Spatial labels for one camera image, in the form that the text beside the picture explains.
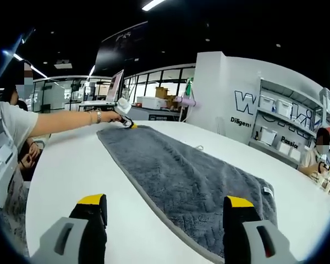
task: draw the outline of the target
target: watch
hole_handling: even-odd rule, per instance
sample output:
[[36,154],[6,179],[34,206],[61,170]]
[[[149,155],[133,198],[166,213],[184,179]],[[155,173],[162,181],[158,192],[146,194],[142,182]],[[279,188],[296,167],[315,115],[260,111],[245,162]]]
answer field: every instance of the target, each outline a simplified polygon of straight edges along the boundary
[[97,112],[97,124],[99,124],[100,121],[101,121],[101,112],[98,111],[98,112]]

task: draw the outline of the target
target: towel label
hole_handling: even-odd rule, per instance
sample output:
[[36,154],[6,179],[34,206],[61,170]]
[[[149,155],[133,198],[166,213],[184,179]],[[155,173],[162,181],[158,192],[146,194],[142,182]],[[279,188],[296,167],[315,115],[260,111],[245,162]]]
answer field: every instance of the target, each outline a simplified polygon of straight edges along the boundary
[[266,192],[266,193],[268,193],[268,194],[271,194],[271,196],[273,196],[273,198],[274,198],[273,191],[272,191],[270,188],[268,188],[268,187],[264,187],[264,192]]

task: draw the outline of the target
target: white table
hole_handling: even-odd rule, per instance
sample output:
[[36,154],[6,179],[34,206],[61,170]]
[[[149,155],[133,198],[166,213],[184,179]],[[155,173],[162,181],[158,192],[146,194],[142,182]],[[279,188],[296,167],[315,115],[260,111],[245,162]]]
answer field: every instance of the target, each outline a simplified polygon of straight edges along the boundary
[[84,101],[78,106],[78,112],[79,112],[81,107],[85,108],[85,107],[91,107],[91,106],[93,106],[93,107],[96,107],[96,106],[116,106],[116,103],[110,103],[110,102],[106,102],[106,101],[103,101],[103,100]]
[[[307,177],[254,148],[178,122],[143,121],[154,129],[267,180],[275,190],[279,230],[293,255],[306,258],[330,220],[330,195]],[[51,136],[30,186],[26,235],[30,255],[40,236],[69,216],[82,197],[105,193],[108,242],[105,263],[209,263],[174,235],[134,189],[97,138],[98,124]]]

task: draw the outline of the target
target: gray towel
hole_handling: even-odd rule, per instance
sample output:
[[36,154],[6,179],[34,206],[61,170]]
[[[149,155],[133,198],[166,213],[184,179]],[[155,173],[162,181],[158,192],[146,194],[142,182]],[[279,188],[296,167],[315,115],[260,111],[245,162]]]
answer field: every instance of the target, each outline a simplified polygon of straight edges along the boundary
[[246,198],[262,219],[277,224],[273,197],[263,189],[273,188],[262,179],[147,126],[97,135],[159,218],[213,262],[223,257],[225,196]]

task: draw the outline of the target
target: black ceiling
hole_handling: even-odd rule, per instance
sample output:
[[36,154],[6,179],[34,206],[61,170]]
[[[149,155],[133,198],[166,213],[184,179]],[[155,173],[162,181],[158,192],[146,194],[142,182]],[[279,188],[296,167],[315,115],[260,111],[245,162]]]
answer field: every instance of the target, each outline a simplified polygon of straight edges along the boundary
[[[129,74],[193,63],[197,52],[223,51],[285,66],[330,88],[330,6],[325,1],[166,0],[143,12],[149,1],[94,5],[78,18],[72,13],[70,19],[45,20],[45,26],[33,25],[36,30],[17,54],[48,76],[87,75],[102,40],[148,21],[147,52],[128,65]],[[58,59],[70,60],[73,69],[55,69]]]

